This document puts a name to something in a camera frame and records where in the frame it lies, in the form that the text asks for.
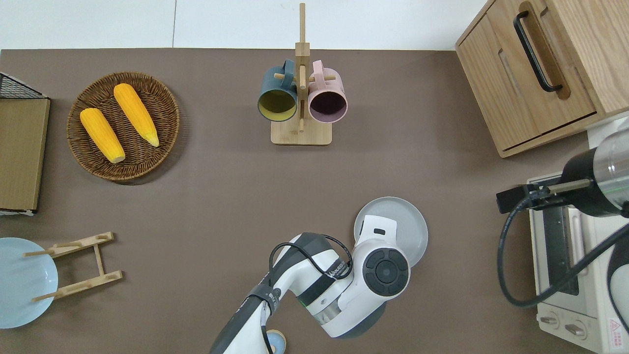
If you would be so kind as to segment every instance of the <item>pink mug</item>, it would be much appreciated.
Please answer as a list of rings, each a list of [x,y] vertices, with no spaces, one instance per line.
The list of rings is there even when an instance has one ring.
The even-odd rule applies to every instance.
[[[314,82],[308,86],[308,110],[310,115],[322,123],[338,122],[347,113],[347,98],[343,81],[338,73],[324,68],[320,60],[313,62]],[[325,80],[325,76],[335,76],[334,80]]]

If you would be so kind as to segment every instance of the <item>toaster oven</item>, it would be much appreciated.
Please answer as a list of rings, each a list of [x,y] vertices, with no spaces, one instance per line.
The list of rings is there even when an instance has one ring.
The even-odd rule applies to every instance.
[[[556,184],[560,173],[528,183]],[[595,218],[576,208],[529,210],[535,286],[539,294],[593,247],[626,224],[621,216]],[[537,305],[540,329],[596,353],[629,353],[629,335],[607,288],[607,250],[562,290]]]

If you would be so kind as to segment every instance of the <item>oven door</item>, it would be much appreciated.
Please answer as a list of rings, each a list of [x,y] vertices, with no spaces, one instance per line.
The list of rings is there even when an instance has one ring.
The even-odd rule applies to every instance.
[[[530,211],[538,294],[561,279],[568,268],[583,258],[585,245],[581,215],[574,207]],[[596,306],[589,305],[588,301],[588,297],[593,296],[592,274],[588,268],[544,303],[597,317]]]

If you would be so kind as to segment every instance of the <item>white wall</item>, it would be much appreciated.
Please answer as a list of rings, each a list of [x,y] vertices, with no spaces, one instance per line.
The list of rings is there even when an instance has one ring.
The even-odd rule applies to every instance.
[[[486,0],[0,0],[0,49],[452,50]]]

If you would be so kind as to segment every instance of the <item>yellow corn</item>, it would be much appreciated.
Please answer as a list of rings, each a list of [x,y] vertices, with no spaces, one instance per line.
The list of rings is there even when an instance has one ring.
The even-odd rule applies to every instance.
[[[98,108],[86,108],[81,111],[81,124],[98,146],[98,149],[111,163],[118,163],[125,159],[116,134]]]
[[[155,124],[135,89],[129,84],[117,84],[114,97],[140,136],[151,145],[159,146]]]

